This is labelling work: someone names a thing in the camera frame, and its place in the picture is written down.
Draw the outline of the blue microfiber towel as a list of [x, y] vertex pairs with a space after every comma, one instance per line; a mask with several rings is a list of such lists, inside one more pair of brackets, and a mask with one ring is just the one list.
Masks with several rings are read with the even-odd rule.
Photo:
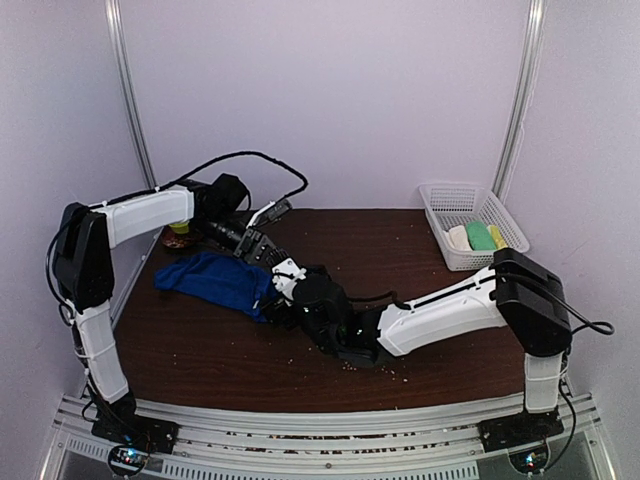
[[272, 275], [230, 256], [202, 252], [181, 257], [154, 274], [154, 287], [176, 291], [242, 312], [256, 323], [266, 323], [262, 301], [277, 292]]

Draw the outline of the white towel with blue emblem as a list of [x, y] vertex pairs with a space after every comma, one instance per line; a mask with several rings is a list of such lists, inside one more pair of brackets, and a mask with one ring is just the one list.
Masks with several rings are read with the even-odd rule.
[[446, 232], [449, 245], [458, 251], [471, 251], [467, 230], [464, 225], [457, 225]]

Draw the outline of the white perforated plastic basket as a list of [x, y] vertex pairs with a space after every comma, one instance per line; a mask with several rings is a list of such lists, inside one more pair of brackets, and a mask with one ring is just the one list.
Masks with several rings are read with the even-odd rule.
[[520, 253], [530, 243], [501, 201], [488, 189], [470, 184], [423, 184], [418, 192], [444, 262], [451, 271], [478, 270], [494, 252]]

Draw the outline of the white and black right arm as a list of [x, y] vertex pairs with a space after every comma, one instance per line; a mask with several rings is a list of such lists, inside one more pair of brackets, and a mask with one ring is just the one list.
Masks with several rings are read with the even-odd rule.
[[530, 442], [557, 435], [563, 357], [572, 334], [560, 279], [511, 248], [497, 251], [490, 265], [440, 291], [402, 302], [348, 296], [323, 268], [303, 268], [281, 249], [266, 265], [276, 291], [265, 317], [298, 326], [318, 349], [357, 367], [373, 367], [426, 345], [489, 328], [509, 328], [524, 357], [522, 412], [483, 423], [483, 434], [500, 433]]

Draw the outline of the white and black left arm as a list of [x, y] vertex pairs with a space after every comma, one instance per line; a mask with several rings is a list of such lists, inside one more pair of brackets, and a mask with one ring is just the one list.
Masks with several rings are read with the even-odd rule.
[[47, 272], [56, 283], [63, 318], [72, 328], [77, 355], [106, 429], [123, 444], [144, 433], [135, 399], [121, 368], [110, 301], [115, 285], [111, 252], [118, 245], [171, 224], [185, 224], [250, 265], [263, 266], [274, 244], [259, 231], [290, 210], [287, 197], [257, 210], [246, 224], [231, 217], [248, 191], [238, 177], [220, 175], [206, 184], [183, 179], [93, 206], [67, 205], [48, 252]]

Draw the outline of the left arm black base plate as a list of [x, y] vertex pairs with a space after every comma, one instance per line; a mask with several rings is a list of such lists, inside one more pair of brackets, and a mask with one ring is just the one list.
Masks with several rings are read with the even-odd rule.
[[179, 425], [175, 422], [136, 416], [132, 427], [98, 419], [91, 433], [101, 439], [134, 447], [146, 453], [171, 454], [178, 436]]

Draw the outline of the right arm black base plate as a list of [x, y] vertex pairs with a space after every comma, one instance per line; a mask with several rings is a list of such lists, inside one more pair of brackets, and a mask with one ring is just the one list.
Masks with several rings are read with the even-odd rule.
[[564, 425], [556, 412], [529, 414], [523, 411], [481, 421], [477, 427], [486, 453], [540, 442], [564, 432]]

